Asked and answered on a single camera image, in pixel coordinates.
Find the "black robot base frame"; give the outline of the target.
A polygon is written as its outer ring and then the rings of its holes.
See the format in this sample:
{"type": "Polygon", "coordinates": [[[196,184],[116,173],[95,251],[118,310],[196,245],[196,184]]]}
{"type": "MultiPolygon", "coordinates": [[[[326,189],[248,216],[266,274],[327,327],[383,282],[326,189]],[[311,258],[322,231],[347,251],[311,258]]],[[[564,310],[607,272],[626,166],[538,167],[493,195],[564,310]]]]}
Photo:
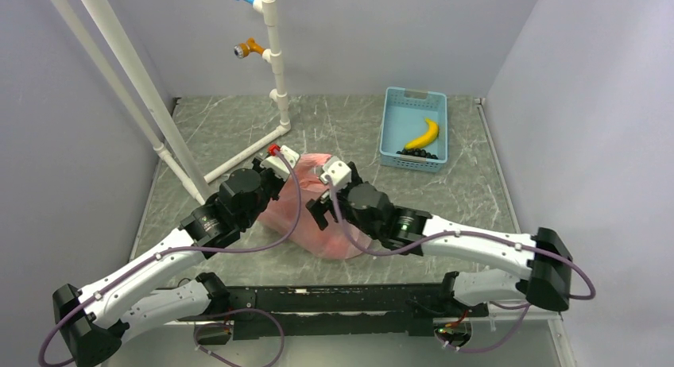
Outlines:
{"type": "Polygon", "coordinates": [[[454,302],[446,283],[229,286],[189,321],[225,321],[235,340],[287,336],[431,336],[445,323],[485,318],[488,306],[454,302]]]}

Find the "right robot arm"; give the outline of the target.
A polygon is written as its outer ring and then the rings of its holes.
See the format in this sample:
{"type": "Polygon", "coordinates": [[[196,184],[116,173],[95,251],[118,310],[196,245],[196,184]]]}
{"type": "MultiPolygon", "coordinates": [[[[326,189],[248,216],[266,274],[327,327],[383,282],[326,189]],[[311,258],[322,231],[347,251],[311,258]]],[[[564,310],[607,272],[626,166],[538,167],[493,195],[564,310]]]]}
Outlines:
{"type": "Polygon", "coordinates": [[[571,301],[572,256],[557,232],[508,234],[451,222],[427,211],[393,204],[364,181],[353,163],[330,160],[320,182],[326,191],[306,207],[320,230],[327,214],[379,241],[378,257],[453,257],[486,266],[481,272],[449,272],[438,294],[447,315],[490,301],[520,300],[548,311],[566,311],[571,301]]]}

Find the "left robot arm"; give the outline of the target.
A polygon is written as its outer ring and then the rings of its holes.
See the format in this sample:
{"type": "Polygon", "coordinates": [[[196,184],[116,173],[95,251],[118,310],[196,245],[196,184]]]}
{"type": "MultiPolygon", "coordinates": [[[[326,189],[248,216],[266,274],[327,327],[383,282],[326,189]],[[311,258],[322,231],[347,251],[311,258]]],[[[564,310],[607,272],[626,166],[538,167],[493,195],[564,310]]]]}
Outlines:
{"type": "Polygon", "coordinates": [[[64,365],[97,366],[125,342],[171,321],[227,315],[230,293],[213,272],[177,288],[159,288],[218,253],[236,254],[232,245],[279,199],[286,182],[299,182],[300,158],[287,147],[255,158],[251,168],[232,172],[218,192],[139,258],[84,287],[57,289],[52,295],[56,325],[41,345],[39,365],[48,365],[46,350],[56,334],[71,354],[64,365]]]}

